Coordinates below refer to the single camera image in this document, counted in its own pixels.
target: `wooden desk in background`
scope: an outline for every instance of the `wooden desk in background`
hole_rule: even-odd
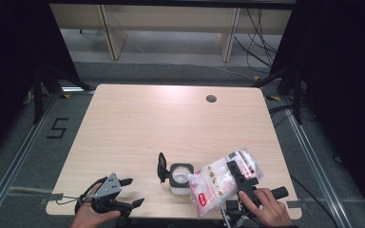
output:
[[[210,103],[206,97],[215,96]],[[133,218],[194,219],[188,196],[171,193],[157,176],[160,152],[167,168],[187,162],[197,171],[236,149],[248,148],[264,174],[257,187],[285,186],[298,200],[262,93],[257,88],[179,85],[99,85],[53,190],[78,197],[97,179],[132,178],[117,200],[144,198]],[[50,215],[73,215],[74,203],[47,206]],[[289,209],[292,219],[300,208]],[[221,219],[215,208],[204,219]]]

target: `red label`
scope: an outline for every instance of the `red label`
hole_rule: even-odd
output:
[[[205,206],[206,205],[206,198],[205,198],[205,195],[203,193],[200,193],[198,195],[198,200],[200,200],[201,206]]]

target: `gray carpet floor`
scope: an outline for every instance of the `gray carpet floor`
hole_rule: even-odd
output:
[[[215,68],[198,66],[173,65],[132,65],[132,64],[89,64],[75,63],[78,73],[85,83],[91,86],[99,84],[142,84],[142,85],[185,85],[185,86],[250,86],[255,75],[261,78],[265,73],[249,70],[247,67],[221,67],[225,71],[239,72],[231,74]],[[72,86],[61,82],[63,86]],[[277,95],[279,80],[262,88],[265,96]],[[72,93],[67,99],[59,98],[48,114],[47,120],[35,141],[27,160],[23,164],[15,182],[3,205],[0,207],[0,227],[68,227],[72,217],[53,217],[45,211],[46,199],[53,189],[61,169],[67,158],[67,153],[73,143],[77,130],[86,113],[91,94]],[[279,101],[266,101],[269,108],[282,105]],[[0,180],[4,176],[10,162],[27,136],[33,120],[33,103],[26,104],[18,114],[0,146]],[[317,118],[307,108],[301,108],[303,127],[308,135],[324,170],[338,193],[348,217],[354,227],[365,227],[365,200],[360,195],[340,163],[333,160],[335,151],[321,130]],[[67,130],[62,139],[49,139],[58,132],[51,127],[57,118],[68,118],[59,127]],[[327,207],[316,178],[304,156],[298,139],[290,125],[287,115],[280,111],[272,117],[276,132],[287,162],[289,172],[306,186],[313,195]],[[300,227],[335,227],[328,215],[298,184],[294,183],[298,196],[302,195],[307,202],[309,211],[303,209],[303,216],[296,220]],[[136,227],[167,227],[177,224],[178,227],[222,227],[214,221],[197,220],[134,220]],[[102,227],[114,227],[114,221]],[[246,226],[257,227],[247,222]]]

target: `table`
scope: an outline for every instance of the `table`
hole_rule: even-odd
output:
[[[207,97],[216,98],[214,103]],[[157,176],[158,155],[167,168],[192,163],[197,171],[236,149],[248,148],[264,174],[257,187],[285,186],[298,200],[262,93],[257,88],[184,85],[99,85],[70,149],[53,194],[78,197],[115,172],[132,178],[117,200],[145,198],[133,218],[196,218],[188,196],[171,193]],[[73,215],[74,204],[48,203],[50,215]],[[300,208],[289,209],[292,219]],[[215,208],[204,219],[221,219]]]

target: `plastic bag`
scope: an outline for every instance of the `plastic bag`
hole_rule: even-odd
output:
[[[248,180],[259,180],[263,176],[256,160],[247,149],[234,151],[189,175],[190,197],[197,205],[198,216],[204,216],[209,210],[238,193],[236,181],[226,164],[230,161],[237,163],[241,173]]]

